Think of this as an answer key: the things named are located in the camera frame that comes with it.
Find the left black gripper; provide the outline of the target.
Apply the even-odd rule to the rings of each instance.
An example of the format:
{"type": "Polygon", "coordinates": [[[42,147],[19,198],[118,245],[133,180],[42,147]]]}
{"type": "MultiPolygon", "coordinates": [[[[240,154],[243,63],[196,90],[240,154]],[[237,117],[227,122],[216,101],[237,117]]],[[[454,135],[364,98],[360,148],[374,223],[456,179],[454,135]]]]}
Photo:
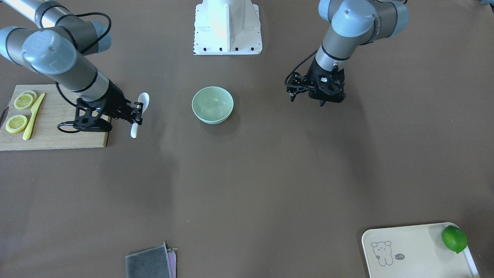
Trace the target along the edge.
{"type": "Polygon", "coordinates": [[[300,75],[295,70],[286,77],[286,91],[294,102],[298,94],[307,92],[309,97],[319,100],[319,106],[323,107],[326,102],[341,103],[345,98],[344,69],[333,65],[328,71],[318,65],[314,59],[305,75],[300,75]]]}

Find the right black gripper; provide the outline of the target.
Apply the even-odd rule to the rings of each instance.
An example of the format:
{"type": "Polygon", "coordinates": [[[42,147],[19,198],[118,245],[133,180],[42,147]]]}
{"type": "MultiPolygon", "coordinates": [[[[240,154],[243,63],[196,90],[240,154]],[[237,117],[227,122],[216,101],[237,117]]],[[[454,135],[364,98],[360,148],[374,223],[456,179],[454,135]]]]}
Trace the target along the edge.
{"type": "Polygon", "coordinates": [[[73,128],[82,132],[110,132],[112,125],[102,118],[104,115],[133,124],[136,112],[134,103],[127,100],[122,90],[109,81],[106,93],[100,99],[90,102],[79,97],[76,100],[73,128]]]}

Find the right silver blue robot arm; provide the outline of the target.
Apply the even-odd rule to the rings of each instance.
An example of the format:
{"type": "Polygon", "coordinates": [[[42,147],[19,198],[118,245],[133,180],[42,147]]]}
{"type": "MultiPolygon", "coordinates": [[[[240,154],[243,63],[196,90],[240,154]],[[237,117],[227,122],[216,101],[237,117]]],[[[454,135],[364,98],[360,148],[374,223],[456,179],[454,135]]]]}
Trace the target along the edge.
{"type": "Polygon", "coordinates": [[[76,95],[73,121],[57,129],[72,127],[78,132],[109,132],[103,116],[131,124],[130,135],[137,137],[142,114],[149,105],[148,93],[137,102],[127,100],[120,88],[88,59],[110,48],[112,22],[85,21],[86,14],[73,14],[54,0],[6,0],[5,3],[35,23],[36,29],[9,26],[1,30],[1,55],[10,62],[46,76],[57,88],[63,86],[76,95]]]}

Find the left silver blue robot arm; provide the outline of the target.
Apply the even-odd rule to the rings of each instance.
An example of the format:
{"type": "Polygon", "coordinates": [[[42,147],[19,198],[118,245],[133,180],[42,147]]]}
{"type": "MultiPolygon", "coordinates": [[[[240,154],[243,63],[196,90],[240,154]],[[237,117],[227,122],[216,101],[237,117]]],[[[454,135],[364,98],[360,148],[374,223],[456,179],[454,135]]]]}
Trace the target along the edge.
{"type": "Polygon", "coordinates": [[[291,102],[301,93],[318,100],[340,103],[344,93],[344,69],[356,48],[397,35],[406,28],[406,1],[321,0],[319,15],[330,24],[305,75],[292,70],[284,83],[291,102]]]}

